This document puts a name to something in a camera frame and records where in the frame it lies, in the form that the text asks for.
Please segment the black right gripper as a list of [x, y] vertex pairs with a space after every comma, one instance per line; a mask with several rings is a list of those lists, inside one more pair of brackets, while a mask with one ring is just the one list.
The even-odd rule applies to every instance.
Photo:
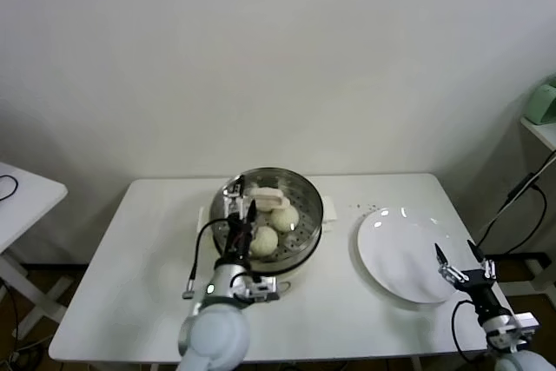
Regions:
[[467, 240], [467, 245], [480, 264], [481, 269], [464, 270], [463, 274], [468, 277], [464, 281], [464, 275], [449, 264], [444, 252], [435, 243], [434, 249], [439, 263], [438, 271], [445, 281], [451, 284], [459, 282], [459, 291], [470, 297], [478, 321], [488, 321], [500, 315], [500, 302], [493, 292], [494, 280], [496, 279], [495, 262], [487, 259], [473, 241]]

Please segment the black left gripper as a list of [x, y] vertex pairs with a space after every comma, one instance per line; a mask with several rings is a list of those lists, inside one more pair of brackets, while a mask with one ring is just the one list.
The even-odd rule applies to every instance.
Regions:
[[[222, 191], [224, 216], [244, 217], [245, 177], [239, 175], [230, 180]], [[245, 220], [232, 218], [228, 220], [228, 237], [223, 251], [227, 262], [246, 263], [249, 261], [249, 249], [253, 240], [253, 229], [257, 219], [256, 200], [252, 199]]]

